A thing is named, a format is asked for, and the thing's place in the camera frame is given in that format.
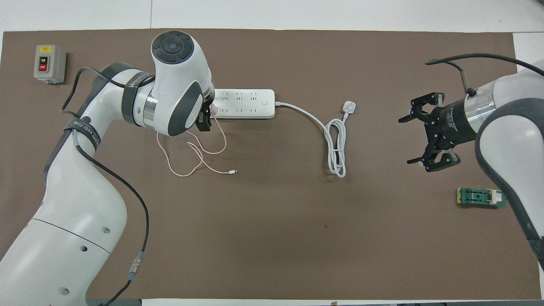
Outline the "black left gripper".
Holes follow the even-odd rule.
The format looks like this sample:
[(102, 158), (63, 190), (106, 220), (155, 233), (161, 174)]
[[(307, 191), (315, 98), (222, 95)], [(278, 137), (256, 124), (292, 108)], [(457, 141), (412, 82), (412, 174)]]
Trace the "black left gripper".
[(197, 116), (197, 128), (200, 132), (209, 132), (211, 130), (210, 107), (214, 101), (214, 94), (208, 94), (204, 97), (203, 108)]

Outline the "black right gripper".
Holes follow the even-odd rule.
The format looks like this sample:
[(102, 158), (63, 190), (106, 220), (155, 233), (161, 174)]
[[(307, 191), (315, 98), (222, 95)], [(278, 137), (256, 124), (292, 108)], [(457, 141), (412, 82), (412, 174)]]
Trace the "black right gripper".
[[(465, 114), (464, 99), (443, 107), (444, 100), (445, 94), (437, 92), (412, 99), (408, 115), (399, 119), (399, 123), (417, 119), (424, 125), (437, 126), (437, 144), (429, 143), (421, 157), (407, 160), (407, 164), (419, 164), (425, 168), (426, 172), (438, 172), (460, 164), (459, 155), (451, 147), (474, 141), (476, 138), (476, 132), (470, 126)], [(430, 113), (423, 110), (427, 105), (434, 106)]]

